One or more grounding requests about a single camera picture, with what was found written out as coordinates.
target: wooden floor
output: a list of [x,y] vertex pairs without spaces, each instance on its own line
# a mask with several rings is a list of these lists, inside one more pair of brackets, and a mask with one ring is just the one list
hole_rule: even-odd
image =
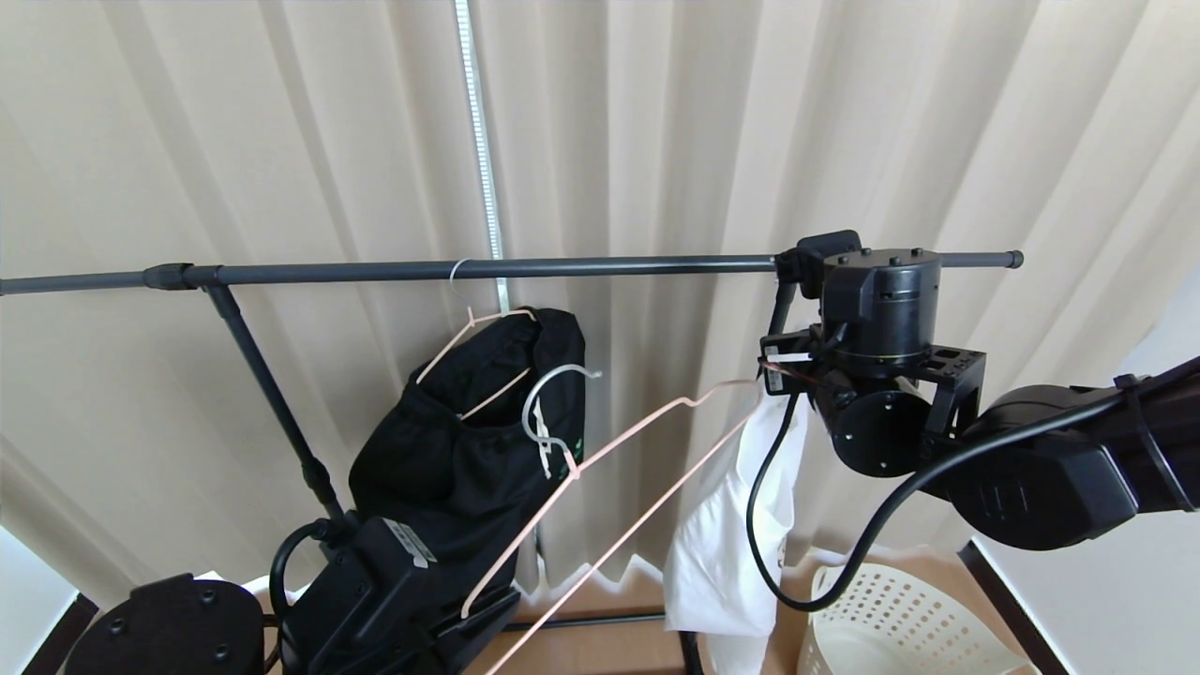
[[[976,584],[956,556],[917,550],[883,558],[871,558],[923,579],[974,614],[1016,653],[1024,655],[1000,614]],[[793,597],[808,598],[812,575],[820,567],[810,557],[794,574],[784,580],[784,590]],[[584,586],[559,613],[559,619],[602,616],[608,614],[648,613],[662,609],[662,590],[644,573],[634,571],[622,592],[611,593],[599,585]],[[533,621],[542,607],[522,607],[517,621]],[[775,632],[767,650],[764,675],[791,675],[796,671],[800,646],[808,628],[808,615],[779,607]],[[497,638],[467,670],[482,675],[520,637],[505,633]],[[666,633],[661,621],[614,626],[554,628],[538,632],[500,670],[505,675],[601,675],[601,674],[676,674],[683,671],[683,656],[676,633]],[[1032,669],[1015,671],[1032,674]]]

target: beige curtain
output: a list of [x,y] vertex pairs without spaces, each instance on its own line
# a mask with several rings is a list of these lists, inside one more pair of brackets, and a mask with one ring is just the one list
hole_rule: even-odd
[[[1103,384],[1200,258],[1200,6],[1177,2],[480,2],[508,257],[1021,247],[948,270],[937,339],[989,352],[985,398]],[[486,258],[449,2],[0,1],[0,273]],[[460,285],[476,309],[494,286]],[[515,280],[576,312],[588,438],[754,372],[768,275]],[[235,289],[337,477],[463,321],[443,282]],[[102,603],[215,568],[260,575],[319,515],[199,293],[4,300],[2,515]],[[792,325],[815,318],[798,301]],[[678,411],[541,528],[553,584],[594,560],[745,401]],[[794,557],[845,550],[893,482],[810,423]],[[678,504],[632,554],[662,560]],[[881,543],[961,544],[923,496]],[[527,571],[532,566],[526,556]],[[318,565],[312,551],[296,579]]]

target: black garment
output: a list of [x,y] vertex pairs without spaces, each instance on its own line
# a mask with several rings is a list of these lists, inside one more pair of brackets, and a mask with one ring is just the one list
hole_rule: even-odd
[[[568,363],[583,364],[575,316],[533,310],[497,319],[456,346],[416,383],[409,376],[396,407],[379,423],[350,468],[359,512],[412,527],[440,569],[439,603],[463,598],[566,476],[562,449],[541,450],[521,426],[534,383]],[[532,372],[466,422],[458,416]],[[550,436],[582,454],[584,378],[563,374],[538,394]],[[536,423],[530,414],[530,426]],[[492,585],[512,581],[516,556]]]

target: perforated basket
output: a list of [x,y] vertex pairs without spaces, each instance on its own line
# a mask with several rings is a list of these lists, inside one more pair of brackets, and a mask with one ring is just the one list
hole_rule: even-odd
[[[823,567],[812,597],[840,567]],[[863,565],[833,607],[809,617],[797,675],[1000,675],[1028,664],[974,614],[934,586]]]

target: pink clothes hanger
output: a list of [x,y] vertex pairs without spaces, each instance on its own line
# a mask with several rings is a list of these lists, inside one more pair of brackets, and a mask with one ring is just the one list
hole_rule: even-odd
[[[431,360],[428,363],[428,365],[425,366],[425,370],[422,370],[421,374],[416,376],[416,383],[418,384],[420,384],[421,381],[425,380],[425,376],[428,375],[431,370],[433,370],[433,366],[436,366],[438,364],[438,362],[440,362],[442,358],[445,357],[446,353],[449,353],[450,350],[454,348],[454,346],[458,344],[458,340],[462,340],[462,336],[466,335],[467,331],[469,331],[472,328],[475,328],[480,323],[484,323],[484,322],[487,322],[487,321],[493,321],[493,319],[497,319],[497,318],[504,318],[506,316],[512,316],[512,315],[518,315],[518,313],[523,313],[523,315],[528,316],[530,321],[534,321],[534,322],[538,321],[538,317],[534,316],[534,313],[532,311],[529,311],[529,310],[512,310],[512,311],[508,311],[508,312],[499,312],[499,313],[487,315],[487,316],[482,316],[482,317],[478,317],[476,318],[475,317],[475,311],[470,307],[470,301],[467,300],[467,298],[464,298],[461,293],[458,293],[458,291],[456,291],[455,287],[454,287],[454,275],[455,275],[455,273],[458,271],[458,267],[462,265],[462,263],[464,263],[464,262],[467,262],[469,259],[470,258],[463,258],[463,259],[458,261],[457,263],[455,263],[455,265],[452,268],[450,268],[450,292],[454,293],[455,295],[458,295],[458,298],[461,298],[462,301],[467,304],[467,325],[463,325],[462,330],[460,330],[457,335],[455,335],[454,338],[451,338],[450,341],[446,342],[446,346],[442,347],[442,351],[438,352],[438,356],[433,357],[433,360]],[[475,407],[473,407],[469,411],[464,412],[463,414],[458,416],[458,419],[467,419],[468,417],[470,417],[470,416],[475,414],[476,412],[481,411],[485,406],[487,406],[487,404],[490,404],[490,402],[494,401],[496,399],[498,399],[500,396],[500,394],[503,394],[503,393],[508,392],[509,389],[511,389],[512,386],[516,384],[517,382],[520,382],[522,377],[524,377],[526,375],[529,375],[530,370],[532,369],[527,368],[527,369],[522,370],[521,372],[518,372],[516,377],[514,377],[512,380],[510,380],[509,383],[505,384],[504,387],[500,387],[500,389],[498,392],[496,392],[494,394],[492,394],[491,396],[488,396],[487,399],[485,399],[481,404],[476,405]]]
[[526,525],[526,527],[516,536],[516,538],[512,540],[512,543],[509,544],[509,546],[504,550],[504,552],[500,555],[500,557],[492,565],[491,569],[487,571],[487,574],[485,574],[484,578],[479,581],[479,584],[475,585],[475,587],[472,590],[470,595],[467,596],[467,601],[463,603],[463,607],[462,607],[462,617],[463,619],[466,619],[469,615],[469,610],[470,610],[472,603],[475,602],[475,598],[479,597],[480,592],[482,592],[482,590],[487,585],[487,583],[492,580],[492,578],[496,575],[496,573],[499,571],[499,568],[504,565],[504,562],[509,558],[509,556],[511,556],[516,551],[516,549],[521,545],[521,542],[526,537],[529,536],[529,532],[532,532],[533,528],[538,525],[538,522],[546,515],[546,513],[550,512],[550,508],[563,495],[563,492],[565,491],[566,486],[571,483],[571,480],[577,480],[582,476],[583,471],[587,470],[588,467],[593,466],[598,460],[600,460],[600,458],[602,458],[604,455],[606,455],[610,452],[612,452],[612,449],[616,448],[617,446],[619,446],[623,442],[628,441],[631,436],[634,436],[635,434],[637,434],[638,431],[641,431],[642,429],[644,429],[646,426],[648,426],[652,422],[654,422],[655,419],[658,419],[659,417],[661,417],[667,411],[670,411],[670,410],[672,410],[672,408],[674,408],[677,406],[680,406],[680,405],[686,405],[688,407],[700,406],[706,400],[708,400],[708,398],[712,396],[713,393],[715,393],[718,389],[722,389],[722,388],[726,388],[726,387],[750,386],[750,387],[754,387],[755,390],[757,392],[757,399],[755,401],[755,406],[751,406],[751,412],[746,413],[746,416],[743,417],[736,425],[733,425],[733,428],[730,429],[730,431],[726,432],[725,436],[721,436],[721,438],[719,438],[716,441],[716,443],[713,444],[713,447],[710,447],[703,455],[701,455],[700,460],[691,468],[689,468],[686,472],[684,472],[684,474],[680,476],[679,479],[676,480],[676,483],[666,492],[664,492],[662,496],[659,497],[659,500],[655,501],[650,506],[650,508],[647,509],[646,513],[643,513],[637,519],[637,521],[634,522],[632,527],[630,527],[628,531],[625,531],[625,533],[622,534],[620,538],[618,538],[617,542],[613,543],[613,545],[607,551],[605,551],[604,555],[601,555],[600,558],[596,560],[596,562],[594,562],[592,565],[592,567],[588,568],[587,572],[584,572],[580,577],[580,579],[576,580],[576,583],[570,589],[568,589],[566,593],[564,593],[560,598],[558,598],[558,601],[553,605],[551,605],[551,608],[548,610],[546,610],[546,613],[536,622],[534,622],[534,625],[530,626],[529,629],[526,631],[526,633],[523,635],[521,635],[521,639],[518,639],[511,647],[509,647],[509,651],[506,651],[504,653],[504,656],[502,656],[500,659],[497,661],[492,665],[492,668],[487,670],[486,675],[494,675],[500,669],[500,667],[503,667],[504,663],[508,662],[508,659],[511,658],[512,655],[516,653],[516,651],[518,649],[521,649],[521,646],[524,645],[529,640],[529,638],[532,638],[533,634],[536,633],[538,629],[541,628],[542,625],[545,625],[546,621],[550,620],[550,617],[553,616],[553,614],[556,611],[558,611],[566,603],[566,601],[569,601],[571,598],[571,596],[574,596],[575,592],[578,591],[583,586],[583,584],[592,577],[592,574],[595,573],[595,571],[599,569],[600,566],[605,563],[605,561],[607,561],[610,557],[612,557],[612,555],[617,552],[617,550],[622,546],[622,544],[624,544],[631,536],[634,536],[634,532],[636,532],[638,527],[641,527],[647,520],[649,520],[650,516],[654,515],[654,513],[658,512],[658,509],[661,508],[662,504],[666,503],[666,501],[668,498],[671,498],[671,496],[674,495],[679,490],[679,488],[682,488],[683,484],[689,478],[691,478],[692,474],[695,474],[700,470],[701,466],[704,465],[704,462],[707,462],[713,455],[716,454],[716,450],[719,450],[731,437],[733,437],[734,434],[738,432],[738,430],[740,430],[745,425],[746,422],[749,422],[750,416],[752,414],[754,407],[757,407],[758,401],[762,400],[762,395],[763,395],[762,386],[758,382],[754,381],[754,380],[728,380],[728,381],[719,382],[719,383],[714,384],[712,388],[708,389],[708,392],[704,392],[704,394],[702,396],[700,396],[698,399],[689,399],[689,398],[685,398],[685,396],[680,396],[680,398],[674,399],[673,401],[670,401],[668,404],[664,405],[659,410],[654,411],[653,413],[650,413],[649,416],[647,416],[646,418],[643,418],[637,424],[630,426],[628,430],[625,430],[624,434],[622,434],[620,436],[617,436],[616,438],[613,438],[612,441],[610,441],[608,444],[606,444],[604,448],[601,448],[600,450],[598,450],[590,458],[588,458],[582,464],[580,464],[578,466],[576,466],[575,459],[571,456],[571,453],[568,449],[566,443],[564,443],[559,438],[534,436],[533,432],[530,431],[529,424],[528,424],[529,400],[533,400],[533,398],[536,395],[538,390],[541,389],[541,386],[545,384],[551,377],[558,375],[559,372],[566,371],[566,370],[576,370],[576,371],[583,372],[584,375],[588,375],[589,377],[598,377],[599,376],[599,374],[593,375],[593,374],[589,374],[586,370],[581,369],[580,366],[570,366],[570,365],[559,366],[559,368],[557,368],[557,369],[547,372],[545,376],[541,377],[541,380],[538,381],[536,384],[534,384],[533,390],[529,392],[529,396],[528,396],[528,399],[526,401],[526,410],[524,410],[524,414],[523,414],[522,422],[523,422],[524,428],[526,428],[526,434],[528,434],[530,438],[533,438],[534,441],[538,441],[539,443],[553,443],[556,446],[559,446],[563,449],[563,453],[564,453],[564,456],[565,456],[565,460],[566,460],[566,466],[570,470],[569,474],[568,474],[566,479],[563,480],[562,484],[559,484],[558,489],[554,490],[554,494],[551,495],[548,500],[546,500],[546,503],[542,504],[541,509],[539,509],[538,513],[534,514],[534,516],[529,520],[529,522]]

